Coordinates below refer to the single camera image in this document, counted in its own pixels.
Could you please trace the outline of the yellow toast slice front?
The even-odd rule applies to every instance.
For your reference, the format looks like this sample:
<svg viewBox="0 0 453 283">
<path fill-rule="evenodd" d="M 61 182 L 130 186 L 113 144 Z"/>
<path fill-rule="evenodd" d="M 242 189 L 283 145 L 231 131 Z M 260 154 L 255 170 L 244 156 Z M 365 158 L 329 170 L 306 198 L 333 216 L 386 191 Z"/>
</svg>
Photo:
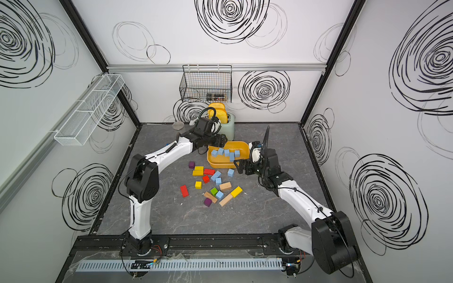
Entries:
<svg viewBox="0 0 453 283">
<path fill-rule="evenodd" d="M 228 114 L 226 113 L 226 111 L 224 109 L 216 109 L 215 116 L 221 124 L 228 123 Z"/>
</svg>

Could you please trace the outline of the red block left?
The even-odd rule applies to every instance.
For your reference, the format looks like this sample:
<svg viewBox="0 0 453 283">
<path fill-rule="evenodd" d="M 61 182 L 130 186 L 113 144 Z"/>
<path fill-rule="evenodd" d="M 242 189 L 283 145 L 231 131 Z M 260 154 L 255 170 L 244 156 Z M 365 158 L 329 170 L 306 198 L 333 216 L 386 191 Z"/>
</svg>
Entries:
<svg viewBox="0 0 453 283">
<path fill-rule="evenodd" d="M 184 198 L 189 196 L 189 191 L 186 185 L 180 187 L 181 194 Z"/>
</svg>

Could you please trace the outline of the yellow toast slice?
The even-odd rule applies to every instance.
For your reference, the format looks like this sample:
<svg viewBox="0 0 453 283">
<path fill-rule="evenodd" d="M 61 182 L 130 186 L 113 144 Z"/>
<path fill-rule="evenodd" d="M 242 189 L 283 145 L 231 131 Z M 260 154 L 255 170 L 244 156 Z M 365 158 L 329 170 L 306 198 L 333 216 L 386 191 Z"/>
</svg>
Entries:
<svg viewBox="0 0 453 283">
<path fill-rule="evenodd" d="M 224 109 L 216 109 L 215 116 L 221 124 L 228 123 L 228 114 L 226 113 L 226 111 Z"/>
<path fill-rule="evenodd" d="M 225 111 L 225 104 L 224 103 L 211 103 L 208 106 L 209 109 L 215 108 L 216 110 L 223 110 Z"/>
</svg>

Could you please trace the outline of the long yellow block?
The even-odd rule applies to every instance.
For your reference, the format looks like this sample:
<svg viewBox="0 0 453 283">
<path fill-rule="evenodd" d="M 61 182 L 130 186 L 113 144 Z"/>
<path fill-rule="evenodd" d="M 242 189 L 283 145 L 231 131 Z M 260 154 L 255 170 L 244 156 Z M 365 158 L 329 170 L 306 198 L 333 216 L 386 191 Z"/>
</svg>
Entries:
<svg viewBox="0 0 453 283">
<path fill-rule="evenodd" d="M 243 189 L 242 189 L 240 186 L 237 186 L 237 187 L 231 192 L 231 196 L 232 196 L 233 198 L 236 198 L 242 191 L 243 191 Z"/>
</svg>

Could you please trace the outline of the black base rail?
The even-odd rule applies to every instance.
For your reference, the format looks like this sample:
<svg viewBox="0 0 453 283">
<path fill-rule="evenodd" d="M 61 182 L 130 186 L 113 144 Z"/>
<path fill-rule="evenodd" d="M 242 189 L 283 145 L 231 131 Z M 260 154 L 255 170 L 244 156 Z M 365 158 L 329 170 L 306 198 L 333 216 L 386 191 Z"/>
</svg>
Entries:
<svg viewBox="0 0 453 283">
<path fill-rule="evenodd" d="M 177 251 L 249 250 L 264 255 L 311 254 L 311 249 L 291 247 L 279 233 L 151 235 L 143 240 L 124 235 L 78 237 L 72 251 L 123 251 L 126 255 L 171 255 Z"/>
</svg>

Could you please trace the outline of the thin wood plank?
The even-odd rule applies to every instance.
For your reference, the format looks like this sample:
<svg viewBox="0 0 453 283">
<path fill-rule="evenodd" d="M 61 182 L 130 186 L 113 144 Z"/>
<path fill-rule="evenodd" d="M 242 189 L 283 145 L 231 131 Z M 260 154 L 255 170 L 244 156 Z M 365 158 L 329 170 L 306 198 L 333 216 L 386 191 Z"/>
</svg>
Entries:
<svg viewBox="0 0 453 283">
<path fill-rule="evenodd" d="M 212 195 L 210 192 L 205 192 L 204 197 L 206 197 L 207 199 L 210 199 L 212 203 L 217 203 L 217 201 L 218 201 L 218 199 L 214 195 Z"/>
</svg>

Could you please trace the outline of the yellow plastic tub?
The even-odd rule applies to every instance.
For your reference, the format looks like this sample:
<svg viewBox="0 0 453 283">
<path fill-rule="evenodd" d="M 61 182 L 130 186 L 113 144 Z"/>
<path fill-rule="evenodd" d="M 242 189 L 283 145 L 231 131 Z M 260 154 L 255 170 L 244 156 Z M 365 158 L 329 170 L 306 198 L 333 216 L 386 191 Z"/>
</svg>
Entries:
<svg viewBox="0 0 453 283">
<path fill-rule="evenodd" d="M 235 160 L 249 158 L 249 145 L 244 141 L 228 141 L 223 149 L 223 154 L 221 154 L 219 147 L 208 147 L 206 159 L 214 169 L 234 169 Z"/>
</svg>

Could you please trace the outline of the purple cube bottom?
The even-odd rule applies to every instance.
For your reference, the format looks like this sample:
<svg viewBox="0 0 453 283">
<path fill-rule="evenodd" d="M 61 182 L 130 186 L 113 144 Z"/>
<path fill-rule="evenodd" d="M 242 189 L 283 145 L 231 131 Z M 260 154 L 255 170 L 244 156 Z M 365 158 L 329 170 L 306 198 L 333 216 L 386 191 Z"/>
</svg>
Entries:
<svg viewBox="0 0 453 283">
<path fill-rule="evenodd" d="M 210 207 L 211 204 L 212 204 L 212 200 L 211 200 L 211 199 L 206 198 L 206 199 L 204 200 L 204 205 L 205 205 L 205 206 Z"/>
</svg>

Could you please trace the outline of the yellow toast slice back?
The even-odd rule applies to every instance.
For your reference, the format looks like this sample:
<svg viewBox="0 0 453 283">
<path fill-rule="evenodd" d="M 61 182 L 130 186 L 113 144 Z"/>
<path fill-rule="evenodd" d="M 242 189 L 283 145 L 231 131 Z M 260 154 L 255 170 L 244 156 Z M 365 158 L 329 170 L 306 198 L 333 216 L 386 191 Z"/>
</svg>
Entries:
<svg viewBox="0 0 453 283">
<path fill-rule="evenodd" d="M 208 106 L 209 109 L 215 108 L 216 110 L 223 110 L 225 111 L 225 104 L 224 103 L 211 103 Z"/>
</svg>

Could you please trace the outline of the yellow bar block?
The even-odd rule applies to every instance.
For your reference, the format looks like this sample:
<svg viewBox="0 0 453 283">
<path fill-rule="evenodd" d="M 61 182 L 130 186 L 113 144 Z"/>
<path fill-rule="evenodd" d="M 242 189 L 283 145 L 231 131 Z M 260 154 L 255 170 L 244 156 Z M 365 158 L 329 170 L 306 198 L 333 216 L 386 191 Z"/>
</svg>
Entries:
<svg viewBox="0 0 453 283">
<path fill-rule="evenodd" d="M 204 175 L 204 171 L 203 170 L 194 170 L 192 172 L 192 175 L 193 176 L 203 176 Z"/>
</svg>

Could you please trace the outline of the long red block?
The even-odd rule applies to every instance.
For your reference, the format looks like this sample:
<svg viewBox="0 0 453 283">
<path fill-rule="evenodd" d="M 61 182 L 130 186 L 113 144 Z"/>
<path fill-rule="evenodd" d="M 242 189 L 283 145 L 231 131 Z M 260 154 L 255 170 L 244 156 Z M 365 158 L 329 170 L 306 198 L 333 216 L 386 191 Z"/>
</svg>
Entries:
<svg viewBox="0 0 453 283">
<path fill-rule="evenodd" d="M 216 170 L 214 169 L 204 169 L 204 175 L 212 176 L 214 175 Z"/>
</svg>

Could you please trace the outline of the long natural wood plank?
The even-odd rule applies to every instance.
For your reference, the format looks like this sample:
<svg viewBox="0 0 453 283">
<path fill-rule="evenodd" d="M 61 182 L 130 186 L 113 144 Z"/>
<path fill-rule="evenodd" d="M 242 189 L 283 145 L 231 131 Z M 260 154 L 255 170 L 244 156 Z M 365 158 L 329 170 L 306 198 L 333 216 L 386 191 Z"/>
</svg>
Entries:
<svg viewBox="0 0 453 283">
<path fill-rule="evenodd" d="M 232 199 L 234 199 L 234 197 L 232 196 L 232 194 L 228 194 L 227 196 L 225 196 L 220 202 L 220 206 L 225 206 L 229 201 L 231 201 Z"/>
</svg>

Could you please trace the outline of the natural wood block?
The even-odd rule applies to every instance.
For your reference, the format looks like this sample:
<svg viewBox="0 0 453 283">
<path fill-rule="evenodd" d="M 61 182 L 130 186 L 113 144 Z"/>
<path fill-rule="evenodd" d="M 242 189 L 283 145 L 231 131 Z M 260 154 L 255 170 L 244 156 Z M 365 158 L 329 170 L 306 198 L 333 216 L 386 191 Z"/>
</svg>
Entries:
<svg viewBox="0 0 453 283">
<path fill-rule="evenodd" d="M 222 183 L 219 185 L 219 188 L 220 188 L 220 191 L 227 191 L 227 190 L 230 190 L 232 189 L 232 185 L 230 182 L 227 182 L 227 183 Z"/>
</svg>

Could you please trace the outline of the mint green toaster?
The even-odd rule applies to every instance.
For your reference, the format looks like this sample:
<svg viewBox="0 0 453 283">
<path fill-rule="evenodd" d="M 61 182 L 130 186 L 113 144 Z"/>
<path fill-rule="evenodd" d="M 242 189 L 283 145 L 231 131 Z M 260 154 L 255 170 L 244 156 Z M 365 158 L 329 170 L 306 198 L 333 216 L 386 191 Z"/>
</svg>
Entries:
<svg viewBox="0 0 453 283">
<path fill-rule="evenodd" d="M 231 113 L 227 113 L 227 123 L 221 124 L 219 134 L 224 134 L 228 141 L 233 141 L 235 138 L 235 116 Z"/>
</svg>

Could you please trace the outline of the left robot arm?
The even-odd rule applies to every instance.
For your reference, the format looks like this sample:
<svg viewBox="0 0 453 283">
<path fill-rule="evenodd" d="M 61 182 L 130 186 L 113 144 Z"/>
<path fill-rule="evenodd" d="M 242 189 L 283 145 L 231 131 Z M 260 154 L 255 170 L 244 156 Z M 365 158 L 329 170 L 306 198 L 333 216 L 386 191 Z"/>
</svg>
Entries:
<svg viewBox="0 0 453 283">
<path fill-rule="evenodd" d="M 201 147 L 223 147 L 228 141 L 220 134 L 218 118 L 201 117 L 188 131 L 177 134 L 176 140 L 165 147 L 144 156 L 132 158 L 125 178 L 126 198 L 130 201 L 130 228 L 127 240 L 140 254 L 152 247 L 151 204 L 159 191 L 159 175 L 179 158 Z"/>
</svg>

